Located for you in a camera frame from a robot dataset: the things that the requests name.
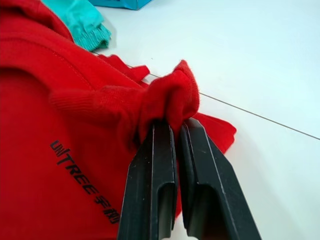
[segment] teal fabric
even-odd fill
[[[110,31],[102,25],[100,12],[88,0],[42,0],[67,26],[74,42],[93,51],[107,48]]]

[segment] red fabric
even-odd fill
[[[0,4],[1,239],[115,239],[135,139],[154,119],[177,135],[195,115],[223,152],[233,142],[233,126],[196,113],[185,61],[141,87],[145,66],[77,47],[39,0]]]

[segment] blue object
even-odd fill
[[[88,0],[42,0],[71,32],[74,42],[93,51],[107,48],[110,31],[102,25],[104,18]]]
[[[151,0],[89,0],[95,6],[138,10]]]

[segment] white table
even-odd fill
[[[187,60],[200,112],[237,128],[232,163],[264,240],[320,236],[320,1],[153,0],[98,8],[109,49],[153,75]],[[172,239],[187,239],[181,219]]]

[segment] ribbed cuff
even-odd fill
[[[79,37],[74,37],[74,41],[80,47],[93,51],[97,48],[107,48],[109,45],[111,32],[100,24],[90,32],[85,32]]]

